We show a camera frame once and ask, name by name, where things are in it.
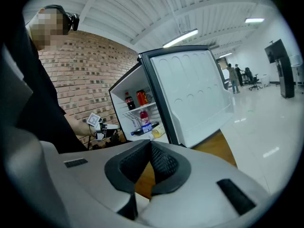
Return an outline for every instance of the hand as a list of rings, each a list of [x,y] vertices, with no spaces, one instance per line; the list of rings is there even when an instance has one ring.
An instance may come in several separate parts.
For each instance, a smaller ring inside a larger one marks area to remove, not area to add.
[[[73,129],[75,135],[95,137],[96,130],[94,127],[90,127],[89,124],[84,123],[82,121],[78,121],[77,119],[67,114],[65,114],[65,118]]]

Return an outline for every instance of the office chair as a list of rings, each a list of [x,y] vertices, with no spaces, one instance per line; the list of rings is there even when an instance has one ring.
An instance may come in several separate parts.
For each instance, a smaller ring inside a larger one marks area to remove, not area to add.
[[[260,88],[262,88],[261,86],[258,86],[257,85],[257,81],[258,81],[258,78],[257,78],[257,75],[258,74],[255,74],[255,77],[253,77],[253,79],[252,79],[252,81],[251,81],[251,83],[253,84],[253,86],[251,86],[249,89],[250,89],[250,91],[252,91],[252,89],[253,88],[257,88],[257,90]]]

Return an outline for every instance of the white ceiling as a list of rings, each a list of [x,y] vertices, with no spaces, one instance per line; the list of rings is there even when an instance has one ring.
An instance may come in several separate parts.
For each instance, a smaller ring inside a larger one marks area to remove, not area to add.
[[[79,29],[107,37],[137,52],[161,48],[181,33],[197,35],[178,45],[216,45],[216,58],[241,46],[260,24],[245,18],[271,18],[270,0],[31,0],[25,21],[48,4],[60,4],[80,15]]]

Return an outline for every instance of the black screen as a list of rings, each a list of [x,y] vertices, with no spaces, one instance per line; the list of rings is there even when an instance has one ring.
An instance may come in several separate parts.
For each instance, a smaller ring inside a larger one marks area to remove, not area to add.
[[[281,39],[265,48],[270,63],[274,63],[276,59],[288,57],[285,47]]]

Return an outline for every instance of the person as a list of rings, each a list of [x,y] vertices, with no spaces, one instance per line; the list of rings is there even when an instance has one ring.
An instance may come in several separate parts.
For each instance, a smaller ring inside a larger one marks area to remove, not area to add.
[[[228,64],[228,68],[227,70],[229,71],[229,78],[230,78],[230,81],[231,81],[231,84],[232,84],[232,91],[233,93],[235,94],[236,90],[235,88],[237,88],[237,93],[239,93],[239,90],[238,90],[238,82],[237,82],[237,73],[235,71],[235,69],[233,67],[231,67],[231,63]]]
[[[54,144],[59,153],[86,151],[76,135],[95,136],[95,129],[66,114],[57,92],[38,56],[38,50],[56,50],[71,28],[68,14],[60,5],[40,9],[26,24],[22,16],[13,24],[16,31],[6,46],[33,91],[17,123],[39,140]]]
[[[244,86],[244,85],[243,85],[243,78],[242,78],[242,74],[241,74],[241,71],[243,72],[243,70],[240,69],[240,68],[238,67],[238,64],[236,64],[235,71],[236,71],[236,73],[237,73],[239,85],[240,85],[241,87],[243,87],[243,86]]]

